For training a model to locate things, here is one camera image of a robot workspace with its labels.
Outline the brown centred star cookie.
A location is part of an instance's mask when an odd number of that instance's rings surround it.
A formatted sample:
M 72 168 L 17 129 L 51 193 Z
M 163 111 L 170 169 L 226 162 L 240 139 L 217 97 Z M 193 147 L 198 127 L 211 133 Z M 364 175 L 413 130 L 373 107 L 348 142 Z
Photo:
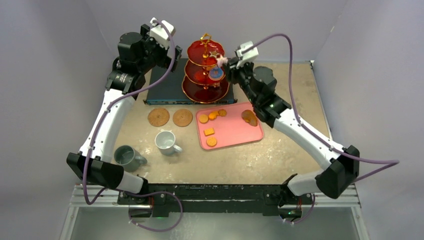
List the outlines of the brown centred star cookie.
M 218 58 L 219 55 L 220 55 L 220 53 L 217 52 L 216 50 L 209 52 L 209 57 L 211 57 L 211 58 Z

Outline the red three-tier cake stand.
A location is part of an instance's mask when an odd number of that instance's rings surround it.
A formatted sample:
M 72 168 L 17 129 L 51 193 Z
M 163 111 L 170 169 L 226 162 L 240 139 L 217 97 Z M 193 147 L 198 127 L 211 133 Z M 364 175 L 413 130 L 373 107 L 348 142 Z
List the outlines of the red three-tier cake stand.
M 226 74 L 223 68 L 224 77 L 220 81 L 212 81 L 209 79 L 209 71 L 217 66 L 216 58 L 209 57 L 211 51 L 217 51 L 219 56 L 225 56 L 223 46 L 212 39 L 209 33 L 204 33 L 198 40 L 195 40 L 187 48 L 188 62 L 184 66 L 185 78 L 192 81 L 195 85 L 204 89 L 221 88 L 223 84 L 228 84 Z

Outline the pink silicone metal tongs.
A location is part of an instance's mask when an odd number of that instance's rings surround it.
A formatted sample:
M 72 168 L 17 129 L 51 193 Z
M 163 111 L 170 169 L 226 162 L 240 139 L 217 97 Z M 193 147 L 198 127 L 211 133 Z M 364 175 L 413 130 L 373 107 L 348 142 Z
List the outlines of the pink silicone metal tongs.
M 217 61 L 217 66 L 221 68 L 222 66 L 228 63 L 229 59 L 223 55 L 220 55 L 219 57 L 216 58 L 216 61 Z

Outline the blue frosted donut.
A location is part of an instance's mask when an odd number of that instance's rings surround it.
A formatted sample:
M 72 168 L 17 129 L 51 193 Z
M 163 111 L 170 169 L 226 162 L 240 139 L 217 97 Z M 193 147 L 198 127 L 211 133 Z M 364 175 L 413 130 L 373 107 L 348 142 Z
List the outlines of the blue frosted donut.
M 224 77 L 224 71 L 220 67 L 214 67 L 208 72 L 211 81 L 218 82 Z

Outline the pink serving tray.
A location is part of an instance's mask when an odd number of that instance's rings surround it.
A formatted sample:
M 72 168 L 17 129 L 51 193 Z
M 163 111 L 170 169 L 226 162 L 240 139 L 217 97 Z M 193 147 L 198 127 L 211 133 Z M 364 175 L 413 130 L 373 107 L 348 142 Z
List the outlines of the pink serving tray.
M 227 115 L 218 116 L 216 119 L 209 120 L 205 124 L 199 122 L 200 115 L 209 115 L 210 112 L 220 109 L 225 109 Z M 244 110 L 253 110 L 250 102 L 238 102 L 198 110 L 195 113 L 195 120 L 200 146 L 204 150 L 213 150 L 260 141 L 264 137 L 261 123 L 258 122 L 257 126 L 251 126 L 245 122 L 241 117 L 241 113 Z M 205 136 L 204 130 L 208 128 L 214 128 L 215 134 Z M 216 146 L 210 147 L 207 145 L 206 140 L 208 137 L 215 137 L 217 139 Z

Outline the square yellow biscuit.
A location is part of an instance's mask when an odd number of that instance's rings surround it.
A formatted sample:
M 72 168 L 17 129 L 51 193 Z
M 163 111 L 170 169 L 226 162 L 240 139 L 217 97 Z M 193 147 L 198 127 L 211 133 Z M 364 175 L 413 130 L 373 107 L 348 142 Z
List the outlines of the square yellow biscuit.
M 207 128 L 203 131 L 204 135 L 207 136 L 211 136 L 215 134 L 215 129 L 213 127 Z

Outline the round biscuit tray corner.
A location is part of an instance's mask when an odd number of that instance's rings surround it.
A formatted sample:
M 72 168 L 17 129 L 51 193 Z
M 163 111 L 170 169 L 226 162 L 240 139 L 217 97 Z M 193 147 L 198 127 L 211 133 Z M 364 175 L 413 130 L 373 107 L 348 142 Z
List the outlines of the round biscuit tray corner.
M 217 143 L 218 143 L 217 139 L 213 136 L 210 136 L 206 139 L 206 144 L 209 147 L 215 147 L 217 145 Z

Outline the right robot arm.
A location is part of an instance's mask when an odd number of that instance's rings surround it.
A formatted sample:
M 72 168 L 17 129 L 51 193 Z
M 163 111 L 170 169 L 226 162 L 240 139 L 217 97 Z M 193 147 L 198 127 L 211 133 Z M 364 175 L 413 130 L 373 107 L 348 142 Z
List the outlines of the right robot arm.
M 236 57 L 222 66 L 228 81 L 240 86 L 252 104 L 256 117 L 269 127 L 285 134 L 304 149 L 320 166 L 308 174 L 293 174 L 281 186 L 280 196 L 288 204 L 304 194 L 323 193 L 337 199 L 359 175 L 359 156 L 354 146 L 344 147 L 296 118 L 294 108 L 276 92 L 277 79 L 273 71 L 254 63 L 237 66 Z

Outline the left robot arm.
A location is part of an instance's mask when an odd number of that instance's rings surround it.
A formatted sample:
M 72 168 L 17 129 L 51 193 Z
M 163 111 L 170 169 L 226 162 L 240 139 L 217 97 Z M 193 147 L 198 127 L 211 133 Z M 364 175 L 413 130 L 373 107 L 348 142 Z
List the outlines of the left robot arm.
M 124 33 L 117 45 L 118 57 L 107 76 L 100 111 L 84 144 L 69 153 L 66 163 L 82 181 L 106 189 L 130 192 L 138 205 L 146 203 L 149 191 L 144 178 L 123 166 L 112 164 L 114 146 L 126 115 L 139 93 L 149 90 L 176 69 L 182 49 L 173 41 L 175 27 L 153 18 L 139 32 Z

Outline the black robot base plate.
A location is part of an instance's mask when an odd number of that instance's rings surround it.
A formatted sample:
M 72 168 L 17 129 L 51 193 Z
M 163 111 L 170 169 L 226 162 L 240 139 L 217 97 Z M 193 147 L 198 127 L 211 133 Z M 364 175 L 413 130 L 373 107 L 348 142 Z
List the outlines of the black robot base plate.
M 149 196 L 140 197 L 131 193 L 121 193 L 118 199 L 125 203 L 148 203 L 153 217 L 168 217 L 169 213 L 240 213 L 262 214 L 263 216 L 286 215 L 288 210 L 299 210 L 298 204 L 310 205 L 312 195 L 292 196 L 281 184 L 171 184 L 150 183 Z M 254 200 L 237 206 L 235 211 L 200 211 L 198 208 L 184 211 L 183 200 Z

